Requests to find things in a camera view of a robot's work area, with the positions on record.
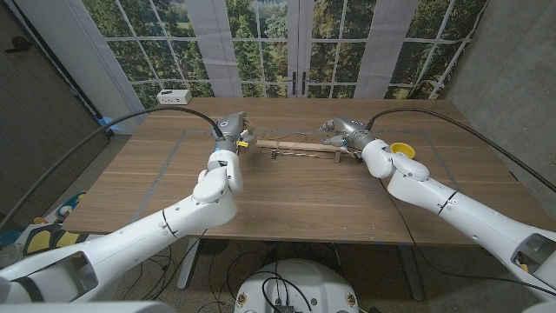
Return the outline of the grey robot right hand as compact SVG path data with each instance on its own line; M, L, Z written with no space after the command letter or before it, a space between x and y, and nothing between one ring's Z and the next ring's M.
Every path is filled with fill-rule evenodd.
M321 131L330 133L330 136L321 140L323 144L355 150L363 150L375 139L363 123L347 117L334 117L326 121Z

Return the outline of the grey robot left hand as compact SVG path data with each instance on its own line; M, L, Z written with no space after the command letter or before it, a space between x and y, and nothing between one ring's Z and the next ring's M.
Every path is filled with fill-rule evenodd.
M252 127L246 125L246 116L246 112L240 111L216 121L222 135L218 136L214 130L211 132L215 140L215 151L228 150L238 153L241 147L247 147L255 140Z

